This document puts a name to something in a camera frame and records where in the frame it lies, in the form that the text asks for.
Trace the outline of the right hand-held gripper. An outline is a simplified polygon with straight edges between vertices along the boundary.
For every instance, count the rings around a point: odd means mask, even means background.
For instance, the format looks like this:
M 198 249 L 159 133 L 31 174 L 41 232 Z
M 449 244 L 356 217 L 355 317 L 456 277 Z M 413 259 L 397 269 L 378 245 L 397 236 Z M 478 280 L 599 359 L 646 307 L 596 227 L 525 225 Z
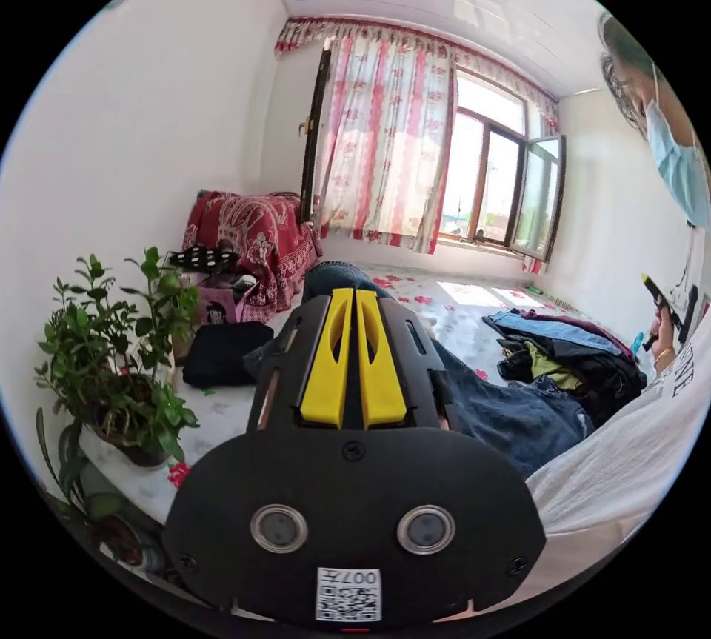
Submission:
M 666 340 L 674 344 L 676 334 L 681 332 L 682 321 L 679 314 L 675 311 L 671 300 L 662 292 L 661 288 L 648 276 L 643 273 L 641 275 L 642 285 L 645 291 L 651 296 L 655 306 L 656 322 L 650 325 L 650 328 L 645 333 L 642 340 L 642 349 L 645 352 L 651 352 L 652 348 L 660 339 Z

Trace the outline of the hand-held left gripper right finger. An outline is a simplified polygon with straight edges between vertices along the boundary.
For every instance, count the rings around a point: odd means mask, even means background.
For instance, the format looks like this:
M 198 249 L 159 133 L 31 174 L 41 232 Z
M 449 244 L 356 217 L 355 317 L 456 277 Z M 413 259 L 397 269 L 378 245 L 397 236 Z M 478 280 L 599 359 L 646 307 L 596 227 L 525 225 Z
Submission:
M 361 411 L 366 424 L 401 424 L 405 400 L 374 292 L 355 291 Z

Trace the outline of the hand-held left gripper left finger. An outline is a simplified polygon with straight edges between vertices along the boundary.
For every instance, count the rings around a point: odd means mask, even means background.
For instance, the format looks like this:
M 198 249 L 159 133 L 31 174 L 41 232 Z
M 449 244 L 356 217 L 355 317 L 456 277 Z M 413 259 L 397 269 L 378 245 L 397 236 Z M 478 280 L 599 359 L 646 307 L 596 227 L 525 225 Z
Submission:
M 301 417 L 309 424 L 342 424 L 352 308 L 352 288 L 332 291 L 300 405 Z

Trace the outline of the person's right hand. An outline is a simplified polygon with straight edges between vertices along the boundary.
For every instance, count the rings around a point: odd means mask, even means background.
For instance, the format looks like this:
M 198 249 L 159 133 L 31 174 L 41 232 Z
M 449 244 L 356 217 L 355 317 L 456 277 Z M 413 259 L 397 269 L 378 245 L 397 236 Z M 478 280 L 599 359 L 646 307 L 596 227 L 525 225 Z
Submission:
M 657 360 L 661 356 L 669 356 L 673 351 L 674 326 L 669 307 L 662 301 L 658 302 L 655 318 L 650 328 L 650 336 L 655 337 L 650 352 Z

